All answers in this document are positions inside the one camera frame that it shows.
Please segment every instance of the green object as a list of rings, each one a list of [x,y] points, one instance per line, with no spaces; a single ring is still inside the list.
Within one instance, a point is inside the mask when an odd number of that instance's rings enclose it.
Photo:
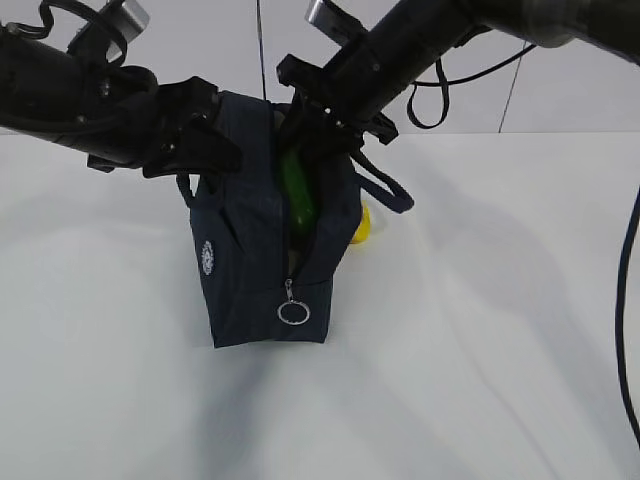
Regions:
[[[307,175],[296,150],[284,154],[280,164],[282,186],[289,198],[291,232],[296,236],[306,237],[311,234],[318,221],[318,210]]]

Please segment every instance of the white background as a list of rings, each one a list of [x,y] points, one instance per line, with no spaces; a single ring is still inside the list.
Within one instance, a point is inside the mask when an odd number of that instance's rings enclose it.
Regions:
[[[403,136],[325,346],[214,351],[173,181],[0,139],[0,478],[640,476],[615,370],[637,134]],[[640,269],[629,370],[640,398]]]

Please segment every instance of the zipper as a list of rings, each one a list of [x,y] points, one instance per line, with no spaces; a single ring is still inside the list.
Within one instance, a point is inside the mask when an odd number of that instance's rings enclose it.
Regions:
[[[270,103],[270,106],[271,106],[270,108],[271,114],[270,114],[270,120],[269,120],[271,124],[270,129],[271,131],[275,131],[275,128],[274,128],[275,122],[273,118],[275,109],[273,108],[273,104]],[[280,198],[282,199],[282,234],[283,234],[282,235],[283,237],[282,238],[282,251],[283,251],[283,255],[282,255],[283,275],[282,276],[284,278],[284,289],[287,294],[287,301],[284,302],[282,305],[280,305],[280,308],[278,308],[278,317],[282,322],[286,323],[287,325],[299,326],[309,321],[309,318],[311,318],[311,309],[306,303],[295,300],[293,295],[293,284],[295,280],[298,278],[298,276],[300,275],[302,268],[304,267],[305,263],[307,262],[307,260],[311,255],[311,252],[313,251],[313,244],[315,243],[315,238],[317,235],[317,226],[316,228],[314,228],[313,233],[309,236],[309,239],[306,242],[304,253],[300,255],[300,257],[297,259],[297,265],[295,266],[293,271],[290,273],[289,269],[291,265],[289,261],[289,250],[291,248],[291,244],[293,243],[291,241],[291,225],[290,225],[291,204],[290,204],[289,198],[284,193],[283,188],[281,186],[282,185],[282,181],[280,179],[281,165],[279,164],[277,142],[275,142],[274,140],[275,140],[275,135],[273,135],[271,139],[271,151],[272,151],[272,158],[273,158],[272,170],[273,170],[275,185],[278,189],[278,193],[280,194]],[[299,322],[291,322],[290,320],[286,319],[284,317],[284,308],[287,306],[298,306],[304,309],[306,313],[304,320]]]

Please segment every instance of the wire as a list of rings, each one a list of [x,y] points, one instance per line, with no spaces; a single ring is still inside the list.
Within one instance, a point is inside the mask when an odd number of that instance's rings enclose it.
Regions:
[[[425,125],[416,115],[416,112],[413,107],[413,101],[416,98],[416,93],[418,92],[418,85],[413,86],[413,92],[411,93],[411,97],[407,102],[407,116],[411,123],[413,123],[416,127],[422,130],[432,130],[436,127],[439,127],[444,123],[449,115],[449,109],[451,108],[451,96],[449,95],[449,80],[447,80],[447,76],[444,73],[444,68],[442,66],[442,60],[438,59],[436,62],[436,73],[438,75],[438,80],[440,83],[438,84],[442,88],[442,115],[440,116],[440,120],[438,123],[434,123],[433,125]]]
[[[500,70],[501,68],[504,68],[507,65],[510,65],[516,60],[521,60],[522,57],[524,57],[527,53],[529,53],[534,48],[536,48],[535,45],[529,45],[527,48],[524,48],[522,51],[516,53],[512,57],[507,58],[504,62],[500,62],[499,64],[494,65],[493,67],[488,68],[486,70],[483,70],[482,72],[477,73],[475,75],[471,75],[470,77],[459,78],[457,80],[447,79],[447,76],[445,75],[444,69],[442,67],[442,60],[438,59],[438,61],[436,62],[436,74],[438,75],[437,82],[419,82],[416,80],[415,82],[412,83],[413,92],[411,92],[411,96],[409,97],[409,101],[407,102],[407,116],[409,117],[409,120],[411,120],[411,123],[413,123],[415,127],[420,128],[422,130],[431,130],[436,127],[439,127],[447,119],[447,116],[449,115],[449,110],[451,108],[451,96],[449,93],[449,87],[451,87],[452,85],[462,85],[463,83],[473,82],[474,80],[478,80],[479,78],[486,77],[487,75],[497,70]],[[413,105],[416,98],[416,94],[418,93],[418,87],[439,87],[442,89],[442,116],[440,117],[440,121],[438,123],[435,123],[433,125],[425,125],[418,119],[415,113],[414,105]]]
[[[30,40],[44,40],[51,33],[55,23],[51,7],[72,13],[102,30],[118,46],[121,52],[121,55],[112,61],[111,65],[120,67],[124,64],[129,45],[122,32],[105,20],[98,12],[77,0],[43,0],[38,9],[42,19],[42,27],[34,27],[23,23],[8,23],[6,27],[11,33],[18,34],[21,37]]]
[[[524,50],[527,46],[527,42],[522,42],[522,49]],[[522,57],[518,59],[518,64],[516,65],[516,73],[513,74],[513,80],[511,81],[511,87],[509,88],[509,96],[507,97],[507,101],[504,104],[504,110],[502,110],[502,117],[500,118],[500,127],[498,127],[498,133],[502,133],[502,129],[504,128],[504,122],[507,120],[507,113],[509,113],[509,107],[511,106],[511,99],[513,98],[513,93],[516,89],[516,83],[518,83],[518,75],[520,74],[520,67],[522,66]]]
[[[631,252],[633,244],[638,233],[638,223],[640,223],[640,190],[636,197],[636,203],[633,207],[633,213],[629,220],[629,228],[622,246],[622,254],[620,257],[620,268],[618,270],[618,292],[616,298],[616,321],[615,321],[615,337],[616,337],[616,357],[618,360],[618,379],[620,381],[620,392],[622,394],[622,402],[627,412],[627,418],[631,424],[631,429],[640,448],[640,427],[638,419],[633,408],[631,394],[629,393],[629,381],[627,379],[627,360],[625,356],[624,342],[624,310],[627,297],[627,277],[629,274],[629,264],[631,263]]]
[[[262,32],[262,5],[256,0],[256,15],[258,21],[258,44],[260,46],[260,67],[262,69],[262,98],[267,100],[267,74],[264,62],[264,36]]]
[[[516,53],[514,56],[506,59],[504,62],[500,62],[499,64],[494,65],[491,68],[487,68],[486,70],[483,70],[480,73],[476,73],[475,75],[471,75],[470,77],[459,78],[457,80],[450,80],[449,86],[462,85],[464,83],[473,82],[474,80],[478,80],[482,77],[486,77],[487,75],[490,75],[493,72],[496,72],[501,68],[504,68],[512,64],[516,60],[519,60],[520,58],[524,57],[527,53],[531,52],[535,48],[536,48],[536,45],[529,45],[527,48]],[[417,80],[413,82],[413,85],[416,85],[418,87],[440,87],[441,86],[439,82],[419,82]]]

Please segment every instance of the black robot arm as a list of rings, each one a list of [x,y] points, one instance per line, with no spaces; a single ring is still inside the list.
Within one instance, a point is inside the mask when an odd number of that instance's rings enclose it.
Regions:
[[[350,18],[330,0],[312,1],[308,20],[343,46],[324,68],[292,55],[280,64],[281,83],[297,92],[282,148],[302,143],[305,156],[324,155],[358,148],[363,132],[389,143],[397,130],[383,108],[448,50],[490,28],[545,47],[577,37],[640,63],[635,0],[401,0],[371,31]]]
[[[66,53],[39,41],[53,27],[51,8],[87,20]],[[100,12],[43,0],[40,15],[41,27],[0,26],[0,126],[86,152],[90,167],[107,172],[240,168],[240,150],[214,128],[215,85],[194,77],[159,86],[149,70],[123,66],[128,42],[149,20],[136,0],[111,0]],[[489,28],[548,47],[578,37],[640,61],[635,0],[401,0],[371,31],[334,2],[315,0],[309,20],[342,48],[323,68],[293,56],[278,67],[280,81],[296,88],[279,143],[320,157],[357,149],[364,132],[391,142],[398,133],[382,109],[449,49]]]
[[[88,20],[67,53],[38,41],[53,27],[51,7]],[[150,178],[240,168],[240,150],[213,127],[215,85],[194,77],[159,86],[149,70],[122,66],[127,43],[148,22],[135,0],[112,0],[100,13],[44,0],[40,14],[42,27],[0,26],[0,125],[86,152],[89,166],[105,172],[142,168]]]

